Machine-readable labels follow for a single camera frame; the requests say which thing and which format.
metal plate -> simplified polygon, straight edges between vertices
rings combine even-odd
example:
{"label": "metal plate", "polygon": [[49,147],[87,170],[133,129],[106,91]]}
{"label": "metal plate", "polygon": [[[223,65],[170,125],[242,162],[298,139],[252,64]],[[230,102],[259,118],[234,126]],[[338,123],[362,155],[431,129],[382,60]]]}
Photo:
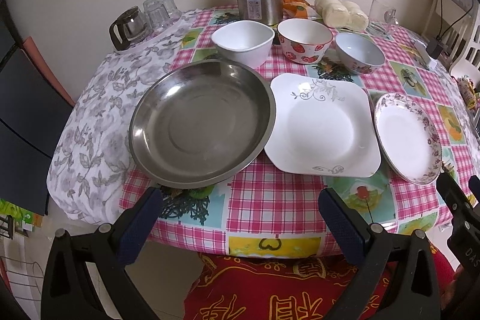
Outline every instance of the metal plate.
{"label": "metal plate", "polygon": [[165,75],[145,93],[131,119],[130,150],[161,185],[204,187],[250,164],[274,123],[275,99],[257,72],[203,60]]}

product label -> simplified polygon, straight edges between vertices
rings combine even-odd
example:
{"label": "product label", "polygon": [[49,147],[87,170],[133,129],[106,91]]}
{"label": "product label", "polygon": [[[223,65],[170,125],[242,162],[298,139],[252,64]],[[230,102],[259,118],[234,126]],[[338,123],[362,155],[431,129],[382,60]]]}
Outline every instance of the product label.
{"label": "product label", "polygon": [[260,0],[247,0],[248,19],[262,19],[262,4]]}

floral rim plate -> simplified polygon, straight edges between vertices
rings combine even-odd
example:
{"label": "floral rim plate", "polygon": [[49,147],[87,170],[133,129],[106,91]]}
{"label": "floral rim plate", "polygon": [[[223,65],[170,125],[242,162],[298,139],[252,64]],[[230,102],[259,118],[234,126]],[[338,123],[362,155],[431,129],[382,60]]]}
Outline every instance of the floral rim plate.
{"label": "floral rim plate", "polygon": [[398,175],[416,185],[438,177],[442,145],[420,105],[406,95],[384,94],[375,105],[374,123],[385,157]]}
{"label": "floral rim plate", "polygon": [[277,118],[265,152],[278,169],[356,178],[375,174],[380,149],[368,96],[359,86],[281,74],[270,87]]}

white bowl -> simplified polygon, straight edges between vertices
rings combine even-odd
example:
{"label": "white bowl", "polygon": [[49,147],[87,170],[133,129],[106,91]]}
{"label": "white bowl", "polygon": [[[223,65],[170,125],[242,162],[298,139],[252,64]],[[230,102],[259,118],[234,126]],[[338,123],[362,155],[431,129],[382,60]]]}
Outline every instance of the white bowl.
{"label": "white bowl", "polygon": [[333,34],[320,22],[292,18],[278,24],[283,55],[299,64],[318,63],[333,40]]}
{"label": "white bowl", "polygon": [[339,33],[335,43],[343,65],[355,74],[371,74],[385,64],[380,48],[359,34]]}
{"label": "white bowl", "polygon": [[267,60],[275,32],[256,21],[237,21],[225,25],[212,34],[218,53],[251,68],[258,68]]}

floor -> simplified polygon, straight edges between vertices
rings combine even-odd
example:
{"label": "floor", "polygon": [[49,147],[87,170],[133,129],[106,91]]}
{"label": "floor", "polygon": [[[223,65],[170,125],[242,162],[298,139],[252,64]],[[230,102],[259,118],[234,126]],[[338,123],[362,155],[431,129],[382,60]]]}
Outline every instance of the floor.
{"label": "floor", "polygon": [[[64,227],[73,235],[88,233],[95,229],[94,226],[68,220],[64,213],[54,203],[52,204],[49,208],[49,217],[45,218],[43,227],[37,229],[25,240],[26,260],[28,262],[35,260],[43,271],[56,229]],[[429,239],[456,269],[458,261],[446,245],[446,240],[451,234],[452,228],[443,231],[434,228],[427,232]],[[87,264],[87,266],[107,314],[114,319],[120,319],[99,277],[97,268],[94,264]],[[126,267],[137,289],[162,320],[183,318],[183,299],[201,269],[202,263],[196,253],[153,242],[145,243],[137,261]]]}

